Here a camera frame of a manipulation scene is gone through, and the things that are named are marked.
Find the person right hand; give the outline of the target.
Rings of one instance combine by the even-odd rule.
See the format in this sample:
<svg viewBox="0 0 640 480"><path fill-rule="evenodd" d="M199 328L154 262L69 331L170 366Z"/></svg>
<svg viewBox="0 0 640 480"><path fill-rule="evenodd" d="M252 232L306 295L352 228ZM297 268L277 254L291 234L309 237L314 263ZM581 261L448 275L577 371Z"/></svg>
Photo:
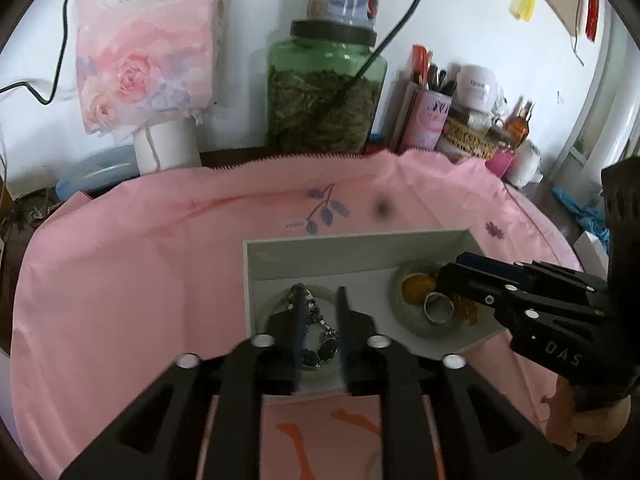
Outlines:
<svg viewBox="0 0 640 480"><path fill-rule="evenodd" d="M614 440L623 432L631 413L631 396L608 408L578 412L575 408L575 391L561 376L556 381L555 394L545 398L544 402L550 410L546 426L548 440L570 452L577 450L579 436L594 442Z"/></svg>

